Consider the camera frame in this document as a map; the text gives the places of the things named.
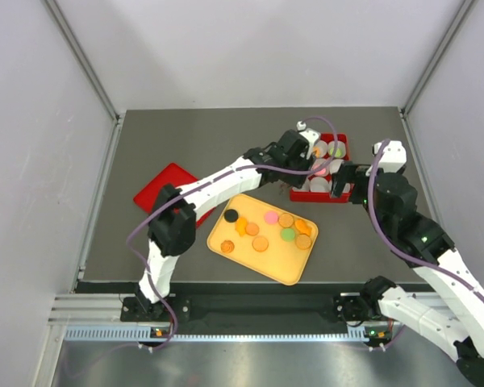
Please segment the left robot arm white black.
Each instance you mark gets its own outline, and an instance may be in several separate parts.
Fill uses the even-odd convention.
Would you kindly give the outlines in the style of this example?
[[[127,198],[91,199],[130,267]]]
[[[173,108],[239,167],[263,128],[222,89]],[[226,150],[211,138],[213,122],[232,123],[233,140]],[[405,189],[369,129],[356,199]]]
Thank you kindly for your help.
[[[251,148],[233,163],[200,181],[164,185],[148,217],[148,258],[136,297],[147,318],[161,318],[167,308],[170,279],[177,258],[196,239],[196,223],[232,197],[280,181],[299,188],[314,163],[320,133],[310,128],[288,130],[265,148]]]

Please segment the red cookie box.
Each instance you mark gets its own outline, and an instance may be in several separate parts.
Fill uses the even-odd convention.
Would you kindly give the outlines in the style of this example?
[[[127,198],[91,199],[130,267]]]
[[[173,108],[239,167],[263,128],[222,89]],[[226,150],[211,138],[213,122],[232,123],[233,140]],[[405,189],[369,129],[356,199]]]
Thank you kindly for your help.
[[[344,149],[344,157],[334,157],[331,162],[334,160],[349,161],[348,138],[345,134],[339,134],[337,136],[337,145],[338,148]],[[320,148],[323,152],[323,158],[315,158],[314,163],[325,163],[331,157],[329,150],[335,147],[334,135],[322,133],[320,140],[314,147]],[[343,193],[338,198],[333,198],[331,196],[332,181],[330,173],[326,177],[310,175],[301,188],[292,188],[290,190],[289,197],[292,202],[346,203],[349,200],[352,187],[352,185],[347,184],[344,187]]]

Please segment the metal tongs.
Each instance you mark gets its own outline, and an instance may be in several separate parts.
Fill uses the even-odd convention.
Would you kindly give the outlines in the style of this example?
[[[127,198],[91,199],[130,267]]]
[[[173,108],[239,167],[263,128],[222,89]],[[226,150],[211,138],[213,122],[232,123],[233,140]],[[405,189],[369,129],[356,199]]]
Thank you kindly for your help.
[[[285,182],[281,182],[279,184],[279,193],[280,194],[287,194],[290,192],[290,190],[292,189],[292,186],[285,183]]]

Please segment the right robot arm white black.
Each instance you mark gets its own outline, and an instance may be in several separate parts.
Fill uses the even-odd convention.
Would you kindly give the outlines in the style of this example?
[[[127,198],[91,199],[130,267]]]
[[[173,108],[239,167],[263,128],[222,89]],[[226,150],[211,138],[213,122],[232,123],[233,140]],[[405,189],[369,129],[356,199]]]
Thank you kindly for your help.
[[[417,210],[417,190],[401,171],[385,173],[351,161],[331,180],[334,196],[352,186],[349,201],[364,207],[386,246],[436,291],[454,317],[425,306],[385,277],[365,283],[362,313],[399,321],[450,357],[469,383],[484,386],[484,288],[441,225]]]

